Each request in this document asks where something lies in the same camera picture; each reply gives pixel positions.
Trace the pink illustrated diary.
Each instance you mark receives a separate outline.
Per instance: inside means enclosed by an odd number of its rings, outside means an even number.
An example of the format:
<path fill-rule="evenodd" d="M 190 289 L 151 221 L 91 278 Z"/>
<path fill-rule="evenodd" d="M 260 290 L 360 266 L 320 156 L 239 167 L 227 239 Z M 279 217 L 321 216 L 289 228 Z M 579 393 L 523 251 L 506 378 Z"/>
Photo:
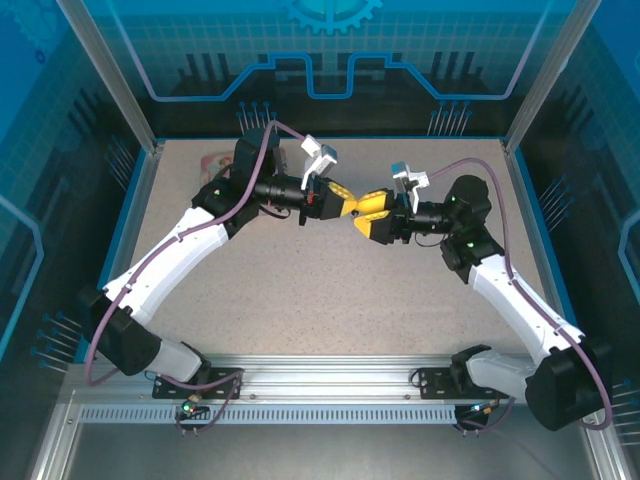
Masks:
<path fill-rule="evenodd" d="M 233 163 L 234 154 L 230 151 L 210 153 L 200 160 L 200 185 L 211 182 L 217 174 L 228 175 L 228 167 Z"/>

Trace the aluminium side rail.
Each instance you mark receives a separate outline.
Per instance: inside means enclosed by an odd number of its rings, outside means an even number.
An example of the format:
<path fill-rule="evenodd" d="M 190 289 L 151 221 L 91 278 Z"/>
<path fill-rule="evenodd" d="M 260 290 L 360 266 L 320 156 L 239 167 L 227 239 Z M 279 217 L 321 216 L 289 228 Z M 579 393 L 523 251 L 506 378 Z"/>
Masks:
<path fill-rule="evenodd" d="M 505 160 L 547 302 L 561 313 L 567 322 L 576 326 L 575 312 L 543 218 L 531 174 L 520 148 L 516 148 L 511 153 L 505 153 Z"/>
<path fill-rule="evenodd" d="M 131 264 L 163 147 L 164 143 L 161 142 L 154 153 L 141 150 L 138 155 L 99 276 L 98 287 L 103 287 L 118 277 Z"/>

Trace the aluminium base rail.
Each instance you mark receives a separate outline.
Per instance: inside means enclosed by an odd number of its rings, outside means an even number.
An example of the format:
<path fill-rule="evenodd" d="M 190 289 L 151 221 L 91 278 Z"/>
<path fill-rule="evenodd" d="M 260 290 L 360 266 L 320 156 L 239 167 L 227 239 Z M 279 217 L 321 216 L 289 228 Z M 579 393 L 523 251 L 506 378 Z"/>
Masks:
<path fill-rule="evenodd" d="M 410 375 L 422 367 L 451 364 L 449 355 L 232 355 L 209 357 L 222 368 L 244 370 L 240 404 L 417 404 Z M 153 401 L 144 375 L 116 374 L 90 387 L 84 367 L 70 366 L 60 403 L 143 404 Z"/>

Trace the aluminium frame post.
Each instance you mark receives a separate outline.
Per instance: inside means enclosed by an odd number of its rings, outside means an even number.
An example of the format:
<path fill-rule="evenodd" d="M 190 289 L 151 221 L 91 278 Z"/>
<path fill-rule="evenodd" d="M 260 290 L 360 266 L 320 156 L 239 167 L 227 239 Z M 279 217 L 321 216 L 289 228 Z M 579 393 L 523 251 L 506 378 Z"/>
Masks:
<path fill-rule="evenodd" d="M 515 151 L 520 146 L 560 74 L 566 68 L 571 55 L 601 3 L 602 0 L 575 0 L 573 9 L 505 136 L 504 151 L 508 157 L 515 156 Z"/>
<path fill-rule="evenodd" d="M 55 0 L 76 38 L 89 57 L 94 69 L 115 101 L 124 120 L 141 148 L 150 155 L 158 150 L 159 140 L 149 123 L 151 96 L 142 87 L 142 81 L 126 76 L 122 66 L 133 63 L 114 54 L 84 0 Z"/>

